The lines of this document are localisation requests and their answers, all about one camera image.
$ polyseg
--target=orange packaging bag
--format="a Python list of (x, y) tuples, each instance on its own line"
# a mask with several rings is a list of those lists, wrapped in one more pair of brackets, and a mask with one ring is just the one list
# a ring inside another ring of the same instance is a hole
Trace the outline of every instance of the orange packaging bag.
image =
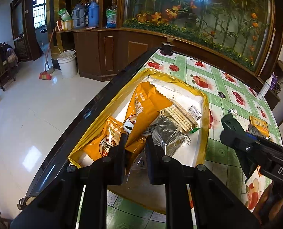
[(160, 110), (170, 107), (172, 102), (160, 94), (149, 82), (140, 83), (130, 100), (123, 131), (129, 134), (125, 149), (127, 172), (137, 155), (142, 152), (147, 136), (155, 129), (152, 124), (159, 116)]
[(93, 161), (107, 156), (110, 148), (119, 144), (121, 129), (122, 123), (110, 116), (106, 120), (101, 134), (85, 146), (83, 151)]

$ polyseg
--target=window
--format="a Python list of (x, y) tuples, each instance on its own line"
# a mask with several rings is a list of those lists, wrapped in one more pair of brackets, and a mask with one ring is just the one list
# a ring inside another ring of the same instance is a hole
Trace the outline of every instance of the window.
[(33, 0), (34, 28), (46, 25), (46, 0)]

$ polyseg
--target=white tile floor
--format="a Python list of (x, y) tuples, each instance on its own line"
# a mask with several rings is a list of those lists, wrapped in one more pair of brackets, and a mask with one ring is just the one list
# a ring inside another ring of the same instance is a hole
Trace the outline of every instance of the white tile floor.
[(0, 211), (19, 213), (17, 203), (43, 160), (86, 104), (107, 84), (77, 74), (39, 80), (45, 58), (21, 62), (16, 82), (0, 90)]

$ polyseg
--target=purple bottle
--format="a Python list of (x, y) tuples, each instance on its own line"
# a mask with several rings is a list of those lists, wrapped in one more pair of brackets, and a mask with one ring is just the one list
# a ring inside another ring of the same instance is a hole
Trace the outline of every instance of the purple bottle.
[(273, 77), (273, 79), (272, 79), (271, 86), (270, 86), (269, 90), (274, 89), (274, 88), (275, 88), (275, 85), (276, 85), (276, 83), (277, 83), (277, 76), (275, 76), (274, 72), (272, 73), (271, 76)]

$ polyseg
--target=green checkered tablecloth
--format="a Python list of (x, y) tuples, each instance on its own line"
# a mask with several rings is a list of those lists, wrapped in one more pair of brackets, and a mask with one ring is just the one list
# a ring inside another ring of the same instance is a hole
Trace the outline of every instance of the green checkered tablecloth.
[[(172, 71), (169, 68), (170, 65), (176, 65), (179, 67), (179, 71)], [(259, 100), (254, 90), (227, 73), (207, 63), (180, 54), (164, 56), (157, 51), (139, 72), (145, 68), (155, 68), (177, 77), (187, 84), (200, 89), (208, 96), (213, 121), (210, 126), (204, 164), (253, 211), (255, 204), (251, 200), (249, 191), (253, 187), (258, 186), (257, 194), (259, 200), (265, 188), (271, 183), (271, 180), (264, 176), (259, 176), (258, 172), (255, 171), (247, 184), (244, 184), (246, 177), (242, 172), (235, 151), (220, 142), (220, 133), (223, 130), (221, 118), (228, 113), (228, 109), (236, 109), (239, 123), (247, 130), (249, 116), (258, 117), (267, 122), (272, 140), (282, 145), (281, 135), (266, 100)], [(196, 225), (194, 209), (192, 209), (192, 215), (193, 223)], [(147, 210), (108, 191), (107, 228), (163, 229), (165, 228), (165, 215)]]

